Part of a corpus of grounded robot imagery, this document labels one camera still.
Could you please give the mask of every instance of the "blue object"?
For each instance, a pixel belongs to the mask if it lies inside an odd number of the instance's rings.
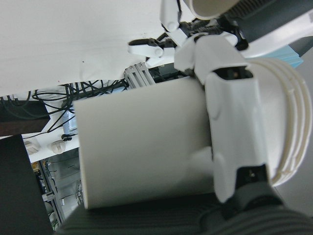
[[[66,111],[62,117],[62,122],[66,122],[67,120],[69,120],[73,116],[75,116],[75,114],[72,114],[70,111]],[[69,120],[63,124],[63,131],[64,131],[65,135],[76,135],[76,134],[78,134],[77,123],[76,123],[75,117],[73,117],[71,120]]]
[[[303,62],[299,55],[290,46],[282,47],[274,52],[271,52],[261,57],[277,58],[282,61],[285,61],[294,68],[298,67]]]

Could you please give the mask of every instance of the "black panel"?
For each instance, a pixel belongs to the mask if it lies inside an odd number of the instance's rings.
[[[39,101],[29,101],[25,107],[10,105],[7,101],[0,103],[0,136],[41,132],[49,120],[45,105]]]
[[[22,137],[0,140],[0,234],[52,234]]]
[[[242,8],[247,8],[259,0],[242,0]],[[266,4],[254,12],[245,14],[244,17],[240,14],[229,12],[229,19],[235,20],[246,40],[250,43],[256,39],[274,31],[283,26],[289,21],[308,12],[313,8],[312,0],[274,0],[264,1]]]

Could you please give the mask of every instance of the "gray fabric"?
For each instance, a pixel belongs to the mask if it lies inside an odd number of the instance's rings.
[[[212,194],[74,211],[56,235],[313,235],[312,219],[284,207],[261,207],[224,221]]]

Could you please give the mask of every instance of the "metal bracket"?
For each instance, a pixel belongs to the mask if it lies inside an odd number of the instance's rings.
[[[124,78],[132,89],[154,85],[155,82],[149,73],[145,63],[129,66],[124,71]]]

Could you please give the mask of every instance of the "white cup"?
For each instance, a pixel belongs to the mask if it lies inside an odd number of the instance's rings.
[[[312,127],[306,85],[274,59],[250,62],[258,79],[274,185],[289,179]],[[182,78],[74,103],[85,207],[213,191],[204,89]]]

